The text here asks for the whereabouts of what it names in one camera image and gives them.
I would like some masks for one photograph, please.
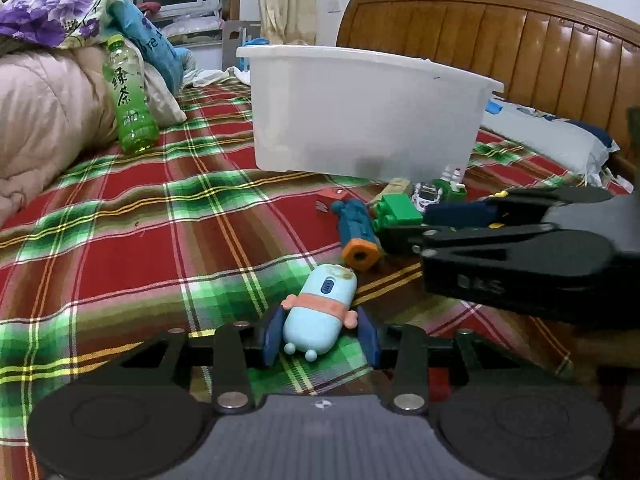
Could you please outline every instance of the red plaid blanket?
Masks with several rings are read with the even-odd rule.
[[[80,162],[0,232],[0,477],[39,478],[26,442],[34,403],[154,333],[192,336],[257,319],[297,293],[311,269],[339,262],[336,219],[315,210],[327,186],[370,200],[359,179],[256,168],[250,92],[228,80],[183,91],[187,122],[149,153],[116,146]],[[507,186],[576,182],[548,159],[479,132],[466,174],[471,198]],[[607,182],[611,189],[614,182]],[[424,291],[417,260],[360,273],[355,304],[434,335],[476,330],[551,370],[571,356],[554,327]],[[371,391],[388,383],[349,335],[315,363],[280,356],[251,372],[257,396]],[[193,384],[206,396],[203,370]],[[434,395],[446,381],[434,377]]]

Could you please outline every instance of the blue gripper pad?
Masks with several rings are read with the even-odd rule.
[[[380,366],[378,332],[361,306],[358,307],[358,341],[367,363],[373,368],[378,368]]]
[[[276,360],[276,355],[280,351],[280,343],[282,342],[282,327],[284,326],[284,308],[276,311],[271,318],[271,322],[267,326],[264,334],[264,346],[262,347],[262,360],[264,365],[270,367]]]

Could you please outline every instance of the wall outlet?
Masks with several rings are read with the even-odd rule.
[[[328,13],[332,12],[342,12],[344,10],[344,5],[341,0],[329,0],[326,4],[326,11]]]

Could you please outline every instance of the pillow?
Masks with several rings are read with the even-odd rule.
[[[142,53],[131,41],[125,38],[124,42],[138,56],[140,72],[145,75],[147,105],[151,116],[158,123],[158,127],[169,128],[182,124],[187,120],[187,115],[180,109],[175,97],[169,92],[161,73],[151,63],[143,59]]]
[[[548,156],[595,185],[600,184],[599,174],[609,153],[620,149],[601,128],[496,97],[487,105],[482,127]]]

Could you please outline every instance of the white plastic storage bin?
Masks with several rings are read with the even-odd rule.
[[[255,160],[268,171],[389,181],[466,168],[482,113],[502,83],[368,50],[265,45],[251,59]]]

